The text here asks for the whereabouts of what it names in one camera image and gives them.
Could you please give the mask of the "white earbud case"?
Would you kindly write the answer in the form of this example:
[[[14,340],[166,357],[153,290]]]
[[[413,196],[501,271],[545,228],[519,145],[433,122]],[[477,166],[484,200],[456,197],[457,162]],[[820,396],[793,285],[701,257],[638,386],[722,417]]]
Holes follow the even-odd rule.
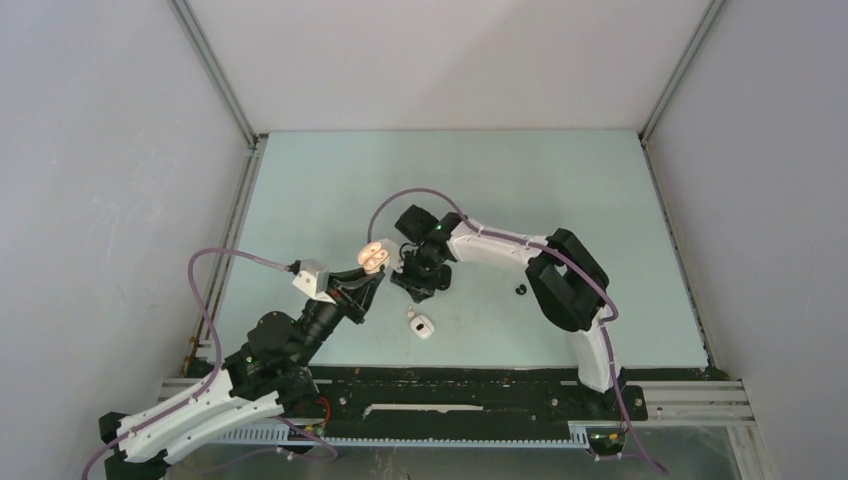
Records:
[[[435,333],[435,325],[426,315],[416,315],[410,320],[410,328],[421,340],[429,339]]]

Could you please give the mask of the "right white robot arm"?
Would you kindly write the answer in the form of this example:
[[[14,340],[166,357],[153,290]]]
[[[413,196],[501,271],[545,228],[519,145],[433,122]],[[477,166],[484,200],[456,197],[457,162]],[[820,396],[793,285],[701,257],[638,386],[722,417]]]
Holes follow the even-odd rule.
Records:
[[[476,226],[456,212],[436,218],[416,205],[394,227],[406,242],[391,280],[414,302],[448,290],[454,263],[523,274],[544,317],[566,332],[574,349],[585,411],[606,418],[620,407],[625,381],[605,328],[618,310],[607,293],[608,275],[573,232],[519,235]]]

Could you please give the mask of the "beige earbud case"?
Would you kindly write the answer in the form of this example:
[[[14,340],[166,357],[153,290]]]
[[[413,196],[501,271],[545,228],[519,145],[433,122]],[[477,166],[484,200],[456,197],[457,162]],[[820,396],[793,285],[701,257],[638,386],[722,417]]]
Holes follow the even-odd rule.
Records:
[[[357,263],[363,271],[372,275],[389,268],[392,263],[391,253],[380,241],[364,246],[357,254]]]

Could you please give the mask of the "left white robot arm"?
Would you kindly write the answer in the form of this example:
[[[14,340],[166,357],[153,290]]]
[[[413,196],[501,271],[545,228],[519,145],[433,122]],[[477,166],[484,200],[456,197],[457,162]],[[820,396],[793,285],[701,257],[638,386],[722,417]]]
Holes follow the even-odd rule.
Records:
[[[160,479],[188,453],[254,420],[312,411],[318,394],[309,363],[344,320],[365,320],[385,270],[330,272],[313,260],[288,266],[308,300],[298,318],[262,316],[240,349],[176,396],[139,414],[101,417],[109,479]]]

